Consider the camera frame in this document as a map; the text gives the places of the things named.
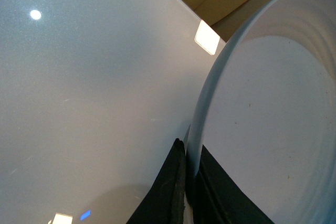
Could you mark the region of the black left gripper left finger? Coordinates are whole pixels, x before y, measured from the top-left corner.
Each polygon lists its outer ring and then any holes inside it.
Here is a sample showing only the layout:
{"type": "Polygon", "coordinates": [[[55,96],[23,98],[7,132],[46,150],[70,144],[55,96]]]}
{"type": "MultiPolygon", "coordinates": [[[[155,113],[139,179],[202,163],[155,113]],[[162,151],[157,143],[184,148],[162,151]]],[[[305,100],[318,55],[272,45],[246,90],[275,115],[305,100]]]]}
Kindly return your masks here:
{"type": "Polygon", "coordinates": [[[152,187],[127,223],[183,223],[185,180],[184,143],[176,139],[152,187]]]}

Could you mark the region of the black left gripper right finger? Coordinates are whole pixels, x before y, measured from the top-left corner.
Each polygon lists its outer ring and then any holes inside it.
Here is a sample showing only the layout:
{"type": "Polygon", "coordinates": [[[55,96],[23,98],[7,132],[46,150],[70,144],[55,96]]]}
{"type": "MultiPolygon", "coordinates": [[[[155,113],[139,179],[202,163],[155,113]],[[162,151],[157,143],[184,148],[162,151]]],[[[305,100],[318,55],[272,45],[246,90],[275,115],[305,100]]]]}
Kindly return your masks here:
{"type": "Polygon", "coordinates": [[[194,223],[273,223],[234,183],[203,146],[196,176],[186,174],[194,223]]]}

